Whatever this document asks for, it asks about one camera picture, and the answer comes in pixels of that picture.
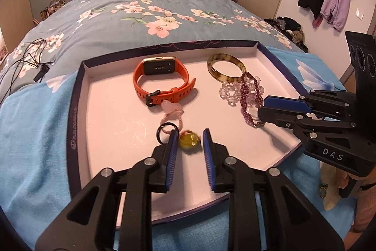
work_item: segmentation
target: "purple jacket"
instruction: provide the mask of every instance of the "purple jacket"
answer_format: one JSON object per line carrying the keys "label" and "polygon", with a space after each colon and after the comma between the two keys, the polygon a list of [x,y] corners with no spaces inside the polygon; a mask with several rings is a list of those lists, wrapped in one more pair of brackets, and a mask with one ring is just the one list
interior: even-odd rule
{"label": "purple jacket", "polygon": [[345,26],[349,14],[350,0],[324,0],[321,7],[321,14],[328,19],[328,24],[341,31]]}

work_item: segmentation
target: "pile of clothes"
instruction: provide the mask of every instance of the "pile of clothes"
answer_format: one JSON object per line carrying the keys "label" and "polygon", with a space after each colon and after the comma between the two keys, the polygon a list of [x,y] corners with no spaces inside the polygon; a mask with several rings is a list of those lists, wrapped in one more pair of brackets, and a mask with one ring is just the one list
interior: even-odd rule
{"label": "pile of clothes", "polygon": [[278,17],[276,19],[265,19],[265,21],[281,32],[305,53],[309,52],[307,46],[304,44],[305,37],[302,27],[294,19]]}

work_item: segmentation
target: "bed sheet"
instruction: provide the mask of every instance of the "bed sheet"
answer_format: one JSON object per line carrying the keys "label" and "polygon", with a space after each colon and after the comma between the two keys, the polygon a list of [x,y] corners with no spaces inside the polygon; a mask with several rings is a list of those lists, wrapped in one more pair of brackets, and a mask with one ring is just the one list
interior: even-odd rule
{"label": "bed sheet", "polygon": [[[82,60],[152,45],[200,40],[258,40],[264,46],[300,51],[281,33],[231,0],[72,0],[32,29],[5,60],[0,101],[28,42],[26,60],[55,60],[46,74],[54,78],[78,69]],[[12,93],[34,84],[37,69],[20,65]]]}
{"label": "bed sheet", "polygon": [[[268,49],[306,88],[344,90],[317,56]],[[47,79],[8,97],[0,108],[0,206],[33,249],[39,235],[70,201],[66,169],[66,133],[77,72]],[[351,227],[355,199],[341,199],[330,211],[319,197],[319,162],[293,153],[279,168],[344,238]],[[154,250],[224,251],[228,202],[192,216],[153,227]],[[261,232],[262,246],[265,236]]]}

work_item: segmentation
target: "jewelry tray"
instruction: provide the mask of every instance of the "jewelry tray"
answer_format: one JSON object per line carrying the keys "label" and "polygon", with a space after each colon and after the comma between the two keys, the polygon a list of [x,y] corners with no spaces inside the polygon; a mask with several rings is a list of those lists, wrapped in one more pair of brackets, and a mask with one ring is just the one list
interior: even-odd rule
{"label": "jewelry tray", "polygon": [[[131,168],[151,155],[159,145],[156,131],[164,116],[161,106],[147,107],[133,88],[132,74],[140,61],[151,55],[175,56],[196,78],[195,88],[179,103],[183,106],[183,129],[202,136],[209,128],[213,141],[227,147],[230,155],[248,166],[266,170],[281,163],[300,141],[292,130],[266,124],[253,128],[245,122],[240,102],[228,105],[219,96],[221,82],[207,70],[206,61],[215,53],[240,59],[267,95],[298,98],[307,93],[294,75],[257,41],[200,41],[156,45],[107,54],[81,63],[73,88],[67,133],[67,172],[74,197],[103,168]],[[229,62],[214,67],[228,76],[241,71]],[[177,73],[142,76],[138,82],[153,92],[179,87]],[[249,111],[257,115],[257,109]],[[161,133],[162,141],[168,135]],[[174,179],[167,194],[152,195],[153,224],[168,222],[201,211],[227,199],[210,190],[202,149],[178,150]],[[118,215],[120,225],[121,209]]]}

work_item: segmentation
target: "purple beaded necklace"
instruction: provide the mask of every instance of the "purple beaded necklace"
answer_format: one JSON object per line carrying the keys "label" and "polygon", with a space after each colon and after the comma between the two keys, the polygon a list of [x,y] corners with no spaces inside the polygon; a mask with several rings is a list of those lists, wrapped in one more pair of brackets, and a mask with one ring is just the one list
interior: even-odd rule
{"label": "purple beaded necklace", "polygon": [[260,94],[259,83],[257,82],[257,80],[251,75],[251,73],[249,73],[249,72],[243,73],[243,75],[241,75],[241,88],[240,88],[241,110],[242,110],[244,118],[246,119],[246,122],[251,123],[253,125],[253,127],[257,128],[257,127],[263,125],[264,122],[263,121],[255,122],[252,118],[252,115],[247,112],[248,105],[247,105],[246,97],[249,93],[249,86],[246,84],[245,76],[247,76],[248,79],[253,80],[253,82],[255,84],[255,88],[256,88],[255,101],[256,101],[256,107],[258,109],[262,107],[262,103],[263,103],[264,99],[262,98],[262,96]]}

